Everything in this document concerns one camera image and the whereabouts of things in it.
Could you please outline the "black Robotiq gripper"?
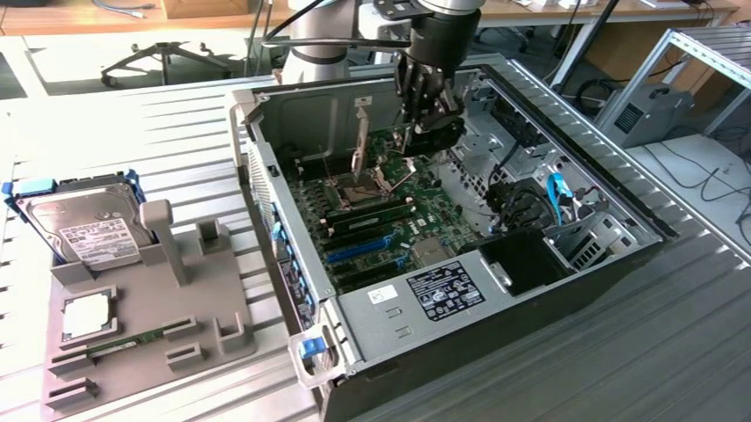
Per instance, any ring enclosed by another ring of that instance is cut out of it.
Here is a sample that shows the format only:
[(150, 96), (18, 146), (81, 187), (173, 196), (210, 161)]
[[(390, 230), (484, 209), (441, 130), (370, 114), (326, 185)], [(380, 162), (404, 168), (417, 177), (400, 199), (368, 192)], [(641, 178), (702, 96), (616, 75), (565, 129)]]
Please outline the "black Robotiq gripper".
[(432, 15), (412, 20), (410, 46), (398, 55), (394, 67), (397, 93), (416, 87), (420, 75), (432, 84), (438, 78), (453, 83), (478, 22), (480, 15)]

